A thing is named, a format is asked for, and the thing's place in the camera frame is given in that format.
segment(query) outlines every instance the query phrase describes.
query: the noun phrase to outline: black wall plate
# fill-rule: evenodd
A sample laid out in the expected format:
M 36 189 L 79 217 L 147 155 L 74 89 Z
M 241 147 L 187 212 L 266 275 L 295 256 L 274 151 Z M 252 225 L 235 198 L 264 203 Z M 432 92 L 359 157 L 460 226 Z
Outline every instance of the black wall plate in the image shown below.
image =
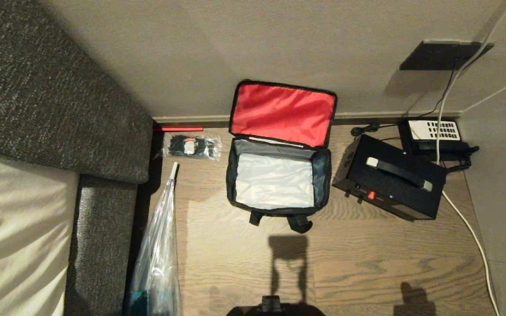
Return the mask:
M 456 70 L 460 69 L 473 54 L 480 49 L 478 42 L 421 42 L 419 46 L 402 62 L 399 70 Z M 480 58 L 494 44 L 487 44 Z

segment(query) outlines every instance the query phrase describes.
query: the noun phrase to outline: plastic packaging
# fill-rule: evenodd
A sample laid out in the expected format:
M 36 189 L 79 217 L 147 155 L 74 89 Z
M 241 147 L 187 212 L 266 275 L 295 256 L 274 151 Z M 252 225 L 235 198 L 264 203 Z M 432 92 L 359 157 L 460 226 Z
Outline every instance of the plastic packaging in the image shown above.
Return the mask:
M 187 136 L 166 133 L 163 136 L 163 157 L 181 156 L 220 160 L 221 138 L 219 136 Z
M 177 163 L 146 226 L 130 286 L 130 316 L 181 316 L 173 191 Z

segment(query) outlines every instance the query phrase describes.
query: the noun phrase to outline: bag handle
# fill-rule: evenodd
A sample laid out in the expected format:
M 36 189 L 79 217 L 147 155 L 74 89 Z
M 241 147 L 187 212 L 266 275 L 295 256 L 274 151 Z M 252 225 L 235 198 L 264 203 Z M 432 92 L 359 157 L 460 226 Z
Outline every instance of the bag handle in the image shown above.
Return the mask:
M 259 226 L 261 218 L 263 218 L 263 214 L 261 212 L 251 211 L 249 224 Z M 310 220 L 307 220 L 307 216 L 304 214 L 287 215 L 286 218 L 289 221 L 290 229 L 295 232 L 299 232 L 300 234 L 308 232 L 308 230 L 310 230 L 313 226 L 313 223 Z
M 304 214 L 287 215 L 286 218 L 289 221 L 290 229 L 300 234 L 308 232 L 313 226 L 313 223 L 307 220 L 307 216 Z

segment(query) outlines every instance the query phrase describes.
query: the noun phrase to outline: bag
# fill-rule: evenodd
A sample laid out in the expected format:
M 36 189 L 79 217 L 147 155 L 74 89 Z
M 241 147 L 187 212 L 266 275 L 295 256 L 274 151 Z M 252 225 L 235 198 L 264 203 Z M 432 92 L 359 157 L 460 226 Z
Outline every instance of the bag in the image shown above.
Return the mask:
M 329 200 L 331 152 L 327 149 L 337 96 L 333 92 L 244 80 L 237 85 L 229 132 L 226 188 L 233 206 L 286 216 L 307 232 L 307 216 Z

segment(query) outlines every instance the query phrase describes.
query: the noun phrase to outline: label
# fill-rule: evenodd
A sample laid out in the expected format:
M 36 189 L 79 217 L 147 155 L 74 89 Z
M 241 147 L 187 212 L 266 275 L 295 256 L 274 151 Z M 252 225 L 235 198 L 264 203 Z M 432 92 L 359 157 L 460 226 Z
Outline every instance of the label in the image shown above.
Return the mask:
M 184 152 L 185 154 L 194 154 L 195 153 L 195 139 L 187 138 L 184 140 Z

